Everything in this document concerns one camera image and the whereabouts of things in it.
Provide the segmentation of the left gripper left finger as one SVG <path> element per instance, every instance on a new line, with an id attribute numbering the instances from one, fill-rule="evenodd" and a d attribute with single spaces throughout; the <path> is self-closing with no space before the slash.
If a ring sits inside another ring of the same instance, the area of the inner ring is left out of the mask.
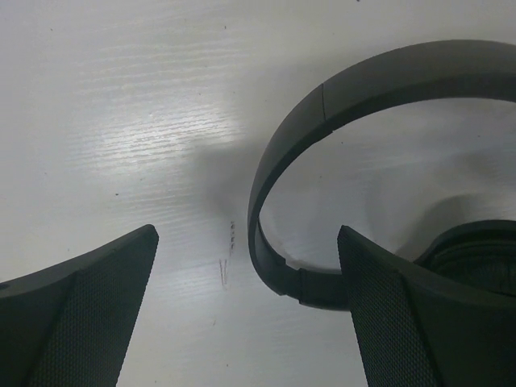
<path id="1" fill-rule="evenodd" d="M 1 284 L 3 386 L 115 386 L 158 234 L 140 227 L 91 252 Z"/>

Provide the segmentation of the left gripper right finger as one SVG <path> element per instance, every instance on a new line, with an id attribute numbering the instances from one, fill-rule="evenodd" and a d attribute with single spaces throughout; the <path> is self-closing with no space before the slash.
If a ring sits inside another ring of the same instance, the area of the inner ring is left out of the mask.
<path id="1" fill-rule="evenodd" d="M 369 385 L 514 385 L 514 225 L 453 227 L 414 261 L 342 227 L 338 250 Z"/>

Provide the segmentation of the black on-ear headphones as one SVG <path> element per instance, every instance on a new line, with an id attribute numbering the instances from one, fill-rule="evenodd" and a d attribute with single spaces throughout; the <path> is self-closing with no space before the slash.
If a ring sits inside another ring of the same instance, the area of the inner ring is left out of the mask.
<path id="1" fill-rule="evenodd" d="M 515 217 L 515 47 L 397 48 L 318 85 L 262 156 L 248 245 L 275 293 L 346 310 L 342 225 L 413 260 L 461 223 Z"/>

